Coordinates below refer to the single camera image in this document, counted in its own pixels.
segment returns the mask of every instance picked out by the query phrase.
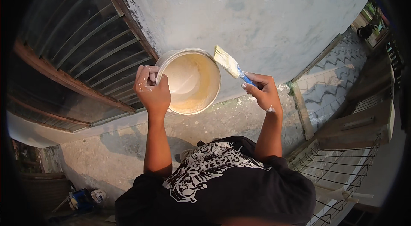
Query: left hand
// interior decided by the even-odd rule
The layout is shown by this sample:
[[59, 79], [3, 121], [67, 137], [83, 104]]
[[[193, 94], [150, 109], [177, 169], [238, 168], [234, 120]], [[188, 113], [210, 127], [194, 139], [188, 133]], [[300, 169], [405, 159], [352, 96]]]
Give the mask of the left hand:
[[138, 67], [133, 90], [146, 107], [150, 118], [164, 119], [170, 106], [171, 94], [167, 75], [162, 75], [159, 85], [155, 85], [159, 67], [141, 65]]

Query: concrete floor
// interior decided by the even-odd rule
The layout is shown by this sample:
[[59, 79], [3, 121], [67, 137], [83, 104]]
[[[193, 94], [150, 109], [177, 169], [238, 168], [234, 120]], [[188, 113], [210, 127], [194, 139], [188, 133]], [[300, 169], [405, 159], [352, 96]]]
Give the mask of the concrete floor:
[[[287, 155], [304, 142], [305, 137], [289, 87], [280, 84], [277, 89], [284, 112], [283, 155]], [[165, 127], [173, 169], [179, 166], [175, 157], [181, 151], [195, 147], [198, 141], [208, 143], [213, 138], [234, 135], [257, 141], [264, 116], [265, 111], [250, 95], [217, 103], [194, 116], [168, 114]], [[113, 206], [143, 172], [147, 127], [147, 123], [142, 123], [46, 148], [42, 156], [44, 168], [46, 172], [64, 171], [78, 189], [103, 189], [107, 197], [104, 206]]]

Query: paint bucket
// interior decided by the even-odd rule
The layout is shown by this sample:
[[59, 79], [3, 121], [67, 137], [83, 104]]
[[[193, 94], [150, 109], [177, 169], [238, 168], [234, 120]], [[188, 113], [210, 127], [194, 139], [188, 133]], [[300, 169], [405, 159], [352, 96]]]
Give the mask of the paint bucket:
[[220, 91], [221, 75], [213, 57], [203, 49], [171, 50], [157, 60], [160, 67], [156, 85], [162, 74], [168, 77], [171, 92], [169, 111], [195, 115], [208, 108]]

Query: man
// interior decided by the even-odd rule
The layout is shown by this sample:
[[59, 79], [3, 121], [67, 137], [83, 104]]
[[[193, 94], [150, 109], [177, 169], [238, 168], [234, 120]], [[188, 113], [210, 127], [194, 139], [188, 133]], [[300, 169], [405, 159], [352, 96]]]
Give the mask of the man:
[[148, 113], [144, 173], [115, 203], [117, 225], [305, 225], [315, 208], [313, 183], [282, 158], [282, 108], [271, 76], [246, 73], [242, 84], [266, 116], [257, 143], [232, 136], [184, 152], [172, 173], [164, 128], [168, 78], [140, 66], [134, 90]]

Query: white graphic print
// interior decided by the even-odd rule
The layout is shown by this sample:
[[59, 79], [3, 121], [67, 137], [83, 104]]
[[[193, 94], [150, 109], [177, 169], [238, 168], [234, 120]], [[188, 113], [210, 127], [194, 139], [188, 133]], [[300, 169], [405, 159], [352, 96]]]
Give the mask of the white graphic print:
[[191, 155], [187, 156], [180, 167], [172, 176], [168, 177], [163, 187], [170, 190], [170, 196], [177, 202], [197, 201], [194, 196], [197, 190], [207, 188], [206, 182], [215, 177], [220, 177], [223, 172], [232, 167], [259, 168], [269, 171], [271, 167], [253, 158], [244, 156], [233, 149], [233, 143], [215, 142], [198, 147]]

